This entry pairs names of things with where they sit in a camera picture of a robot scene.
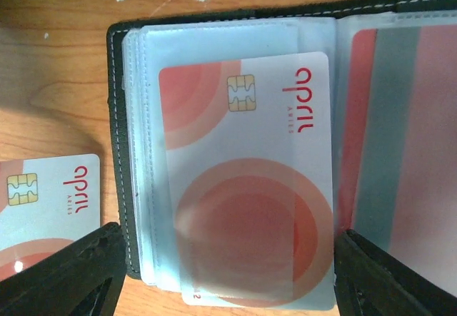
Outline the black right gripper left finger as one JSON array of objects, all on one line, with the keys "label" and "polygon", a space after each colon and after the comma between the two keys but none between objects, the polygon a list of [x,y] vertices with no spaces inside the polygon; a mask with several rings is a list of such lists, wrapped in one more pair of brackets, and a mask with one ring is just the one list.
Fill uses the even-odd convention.
[{"label": "black right gripper left finger", "polygon": [[113,315],[126,277],[126,244],[107,223],[1,282],[2,315]]}]

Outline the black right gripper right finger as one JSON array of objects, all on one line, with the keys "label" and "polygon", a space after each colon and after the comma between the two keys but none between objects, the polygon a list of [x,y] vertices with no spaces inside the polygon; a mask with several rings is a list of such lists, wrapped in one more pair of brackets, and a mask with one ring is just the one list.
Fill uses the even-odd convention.
[{"label": "black right gripper right finger", "polygon": [[334,291],[344,316],[455,315],[456,297],[355,230],[335,239]]}]

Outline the red white card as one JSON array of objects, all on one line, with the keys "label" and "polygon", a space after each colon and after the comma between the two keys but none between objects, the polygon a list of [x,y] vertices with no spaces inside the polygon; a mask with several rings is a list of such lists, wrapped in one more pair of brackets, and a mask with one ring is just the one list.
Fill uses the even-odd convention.
[{"label": "red white card", "polygon": [[184,300],[333,307],[327,55],[168,67],[159,88]]},{"label": "red white card", "polygon": [[96,154],[1,162],[1,279],[101,225]]},{"label": "red white card", "polygon": [[338,88],[338,230],[456,293],[456,27],[363,29]]}]

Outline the black card holder wallet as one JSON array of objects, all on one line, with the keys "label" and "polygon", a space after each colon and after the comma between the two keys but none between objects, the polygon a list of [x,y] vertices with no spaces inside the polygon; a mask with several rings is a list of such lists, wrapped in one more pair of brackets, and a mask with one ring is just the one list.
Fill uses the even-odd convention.
[{"label": "black card holder wallet", "polygon": [[200,14],[149,17],[121,21],[111,25],[106,34],[108,64],[108,105],[111,145],[119,204],[119,219],[126,241],[126,269],[129,277],[141,279],[134,192],[131,182],[131,159],[127,128],[127,107],[124,93],[124,60],[121,43],[132,29],[149,25],[208,23],[232,20],[279,19],[286,17],[334,17],[379,14],[383,12],[445,11],[456,8],[456,0],[340,0],[317,4],[233,9]]}]

